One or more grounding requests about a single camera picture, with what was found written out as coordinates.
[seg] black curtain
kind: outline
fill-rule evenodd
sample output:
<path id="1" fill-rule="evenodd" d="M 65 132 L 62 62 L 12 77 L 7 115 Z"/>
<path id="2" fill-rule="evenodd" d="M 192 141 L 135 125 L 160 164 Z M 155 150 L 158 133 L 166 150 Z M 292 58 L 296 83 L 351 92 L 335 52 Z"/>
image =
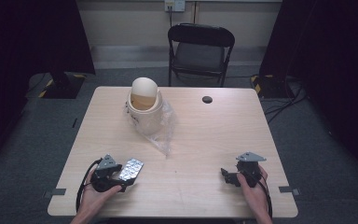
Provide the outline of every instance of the black curtain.
<path id="1" fill-rule="evenodd" d="M 26 103 L 29 78 L 95 74 L 75 0 L 0 0 L 0 146 Z"/>
<path id="2" fill-rule="evenodd" d="M 260 74 L 303 79 L 330 131 L 358 160 L 358 1 L 283 0 Z"/>

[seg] black cable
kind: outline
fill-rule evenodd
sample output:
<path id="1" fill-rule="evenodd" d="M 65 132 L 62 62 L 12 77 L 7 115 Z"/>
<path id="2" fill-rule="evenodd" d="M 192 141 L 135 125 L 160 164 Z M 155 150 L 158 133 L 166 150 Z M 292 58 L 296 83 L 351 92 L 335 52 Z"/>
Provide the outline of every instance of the black cable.
<path id="1" fill-rule="evenodd" d="M 303 36 L 304 33 L 305 33 L 305 30 L 306 30 L 306 28 L 307 28 L 307 26 L 308 26 L 308 23 L 309 23 L 309 21 L 310 21 L 310 17 L 311 17 L 311 15 L 312 15 L 312 12 L 313 12 L 313 10 L 315 9 L 315 6 L 316 6 L 317 3 L 318 3 L 317 0 L 313 3 L 312 8 L 310 9 L 310 13 L 309 13 L 309 15 L 308 15 L 308 17 L 307 17 L 307 20 L 306 20 L 306 22 L 305 22 L 305 25 L 303 26 L 303 29 L 301 30 L 300 36 L 299 36 L 299 38 L 298 38 L 298 41 L 297 41 L 296 44 L 295 44 L 295 51 L 294 51 L 294 53 L 292 54 L 292 57 L 291 57 L 291 59 L 290 59 L 290 61 L 289 61 L 289 64 L 288 64 L 288 66 L 287 66 L 287 69 L 286 69 L 286 76 L 285 76 L 285 78 L 284 78 L 284 84 L 285 84 L 285 85 L 286 85 L 287 77 L 288 77 L 288 74 L 289 74 L 289 69 L 290 69 L 290 67 L 291 67 L 291 65 L 292 65 L 292 63 L 293 63 L 293 61 L 294 61 L 294 59 L 295 59 L 295 54 L 297 53 L 297 51 L 298 51 L 298 49 L 299 49 L 299 45 L 300 45 L 300 42 L 301 42 L 301 38 L 302 38 L 302 36 Z M 294 105 L 294 104 L 296 104 L 296 103 L 298 103 L 298 102 L 295 102 L 295 103 L 294 103 L 294 102 L 292 101 L 291 104 L 285 105 L 285 106 L 282 108 L 282 110 L 279 110 L 279 111 L 277 112 L 277 114 L 275 114 L 275 115 L 268 121 L 268 123 L 270 123 L 273 119 L 275 119 L 285 108 L 287 108 L 287 107 L 290 106 L 290 105 Z"/>
<path id="2" fill-rule="evenodd" d="M 100 158 L 99 160 L 95 161 L 92 163 L 92 165 L 89 167 L 89 169 L 87 170 L 86 174 L 84 175 L 84 178 L 83 178 L 83 181 L 81 182 L 80 184 L 80 187 L 79 187 L 79 191 L 77 192 L 77 197 L 76 197 L 76 211 L 79 209 L 79 206 L 80 206 L 80 199 L 81 199 L 81 195 L 83 194 L 83 189 L 89 185 L 90 183 L 88 184 L 84 184 L 84 182 L 86 181 L 87 179 L 87 176 L 89 175 L 89 172 L 91 170 L 91 168 L 95 165 L 95 164 L 99 164 L 103 159 Z"/>
<path id="3" fill-rule="evenodd" d="M 272 110 L 272 111 L 269 111 L 269 112 L 265 112 L 264 115 L 267 115 L 267 114 L 270 114 L 270 113 L 273 113 L 273 112 L 276 112 L 278 111 L 274 116 L 272 116 L 271 119 L 269 119 L 268 123 L 271 123 L 273 119 L 275 119 L 285 108 L 289 107 L 290 105 L 295 105 L 301 101 L 303 101 L 306 97 L 307 97 L 307 94 L 304 95 L 303 98 L 301 98 L 300 100 L 296 101 L 296 98 L 298 97 L 298 95 L 301 93 L 301 90 L 303 89 L 303 86 L 301 85 L 301 87 L 298 89 L 298 92 L 296 94 L 296 96 L 294 97 L 293 100 L 290 100 L 289 102 L 287 102 L 285 105 L 283 105 L 282 107 L 278 108 L 278 109 L 275 109 L 275 110 Z"/>
<path id="4" fill-rule="evenodd" d="M 261 189 L 264 191 L 264 193 L 266 194 L 266 200 L 267 200 L 267 204 L 268 204 L 268 215 L 269 217 L 271 217 L 272 219 L 272 201 L 271 201 L 271 197 L 269 196 L 269 186 L 267 185 L 267 180 L 266 178 L 264 178 L 262 173 L 259 173 L 260 176 L 264 179 L 264 182 L 266 182 L 266 186 L 264 186 L 259 179 L 257 179 L 254 175 L 249 174 L 248 171 L 246 171 L 245 169 L 241 170 L 240 172 L 245 172 L 248 176 L 250 176 L 253 180 L 257 181 L 257 184 L 260 185 Z"/>
<path id="5" fill-rule="evenodd" d="M 172 27 L 172 7 L 168 7 L 168 13 L 170 15 L 170 26 Z"/>
<path id="6" fill-rule="evenodd" d="M 282 102 L 282 103 L 283 103 L 283 105 L 274 105 L 274 106 L 270 107 L 269 109 L 266 110 L 266 112 L 264 112 L 264 115 L 272 114 L 272 113 L 274 113 L 274 112 L 276 112 L 278 110 L 281 110 L 282 108 L 284 108 L 285 106 L 290 104 L 290 102 Z"/>
<path id="7" fill-rule="evenodd" d="M 300 87 L 298 87 L 298 88 L 292 88 L 292 91 L 297 91 L 297 90 L 302 90 L 302 89 L 305 89 L 305 88 L 303 88 L 303 86 L 300 85 Z M 277 99 L 277 98 L 263 98 L 263 99 L 260 99 L 260 102 L 262 102 L 262 103 L 263 102 L 278 102 L 278 103 L 286 104 L 286 103 L 290 103 L 292 101 L 293 101 L 292 99 L 284 100 L 284 99 Z"/>
<path id="8" fill-rule="evenodd" d="M 298 88 L 298 90 L 301 91 L 302 89 L 303 89 L 303 86 L 301 85 L 301 86 Z M 262 103 L 263 103 L 263 102 L 278 102 L 278 103 L 282 103 L 282 104 L 290 104 L 290 103 L 293 102 L 293 100 L 292 100 L 292 99 L 290 99 L 290 100 L 283 100 L 283 99 L 279 100 L 279 99 L 275 99 L 275 98 L 273 98 L 273 99 L 264 99 L 264 98 L 263 98 L 262 100 L 260 100 L 260 102 L 262 102 Z M 266 112 L 264 113 L 264 115 L 267 115 L 267 114 L 270 114 L 270 113 L 272 113 L 272 112 L 274 112 L 274 111 L 279 110 L 279 109 L 276 109 L 276 110 L 272 110 L 272 111 L 267 112 L 268 110 L 270 110 L 271 108 L 274 108 L 274 107 L 282 108 L 282 105 L 274 105 L 274 106 L 272 106 L 272 107 L 266 109 Z"/>
<path id="9" fill-rule="evenodd" d="M 194 10 L 197 10 L 197 8 L 199 8 L 198 6 L 198 2 L 194 2 Z M 198 13 L 193 13 L 193 23 L 196 23 L 196 17 L 197 17 Z"/>

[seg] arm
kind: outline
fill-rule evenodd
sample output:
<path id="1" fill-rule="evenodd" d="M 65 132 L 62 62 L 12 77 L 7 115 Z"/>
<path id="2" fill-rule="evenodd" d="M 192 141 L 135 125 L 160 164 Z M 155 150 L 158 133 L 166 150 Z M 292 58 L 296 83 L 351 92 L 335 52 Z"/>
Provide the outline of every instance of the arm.
<path id="1" fill-rule="evenodd" d="M 260 167 L 260 171 L 264 179 L 267 180 L 267 173 Z M 269 206 L 267 204 L 266 194 L 263 189 L 257 184 L 254 188 L 250 188 L 248 183 L 246 182 L 245 177 L 238 173 L 237 178 L 241 183 L 242 193 L 245 197 L 246 202 L 251 208 L 252 213 L 255 216 L 255 219 L 258 224 L 271 224 L 272 220 L 269 217 Z M 266 182 L 263 178 L 260 179 L 260 182 L 266 186 Z"/>
<path id="2" fill-rule="evenodd" d="M 93 171 L 89 172 L 86 183 L 90 182 L 93 173 Z M 105 192 L 98 192 L 88 184 L 83 190 L 79 210 L 71 224 L 89 223 L 100 212 L 105 202 L 120 190 L 121 186 L 117 185 Z"/>

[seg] chair seat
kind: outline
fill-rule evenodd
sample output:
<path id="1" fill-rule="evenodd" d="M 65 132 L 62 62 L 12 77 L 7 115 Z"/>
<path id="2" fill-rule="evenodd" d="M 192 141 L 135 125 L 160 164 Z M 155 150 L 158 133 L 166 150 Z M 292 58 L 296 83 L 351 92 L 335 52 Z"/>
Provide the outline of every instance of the chair seat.
<path id="1" fill-rule="evenodd" d="M 225 49 L 222 47 L 179 43 L 172 66 L 189 69 L 224 72 Z"/>

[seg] black round object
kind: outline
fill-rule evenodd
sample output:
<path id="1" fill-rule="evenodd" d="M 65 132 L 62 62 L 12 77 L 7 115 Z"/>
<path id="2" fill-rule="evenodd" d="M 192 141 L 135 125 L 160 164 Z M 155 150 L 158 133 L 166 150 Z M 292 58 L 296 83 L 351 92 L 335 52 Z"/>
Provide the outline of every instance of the black round object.
<path id="1" fill-rule="evenodd" d="M 202 102 L 205 104 L 210 104 L 212 102 L 212 97 L 211 96 L 204 96 L 202 97 Z"/>

